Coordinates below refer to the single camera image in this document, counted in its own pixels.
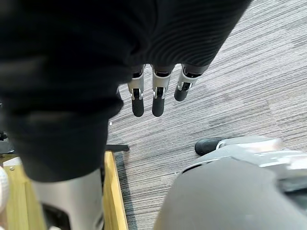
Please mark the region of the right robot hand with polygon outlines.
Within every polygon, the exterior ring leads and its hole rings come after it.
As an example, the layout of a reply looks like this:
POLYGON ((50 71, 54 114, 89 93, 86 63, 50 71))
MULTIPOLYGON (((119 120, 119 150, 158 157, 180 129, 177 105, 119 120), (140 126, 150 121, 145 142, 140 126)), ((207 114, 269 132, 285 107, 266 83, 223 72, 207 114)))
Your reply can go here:
POLYGON ((153 113, 170 74, 200 76, 248 0, 3 0, 1 122, 35 189, 48 228, 104 227, 101 171, 108 122, 128 84, 142 114, 143 68, 153 70, 153 113))

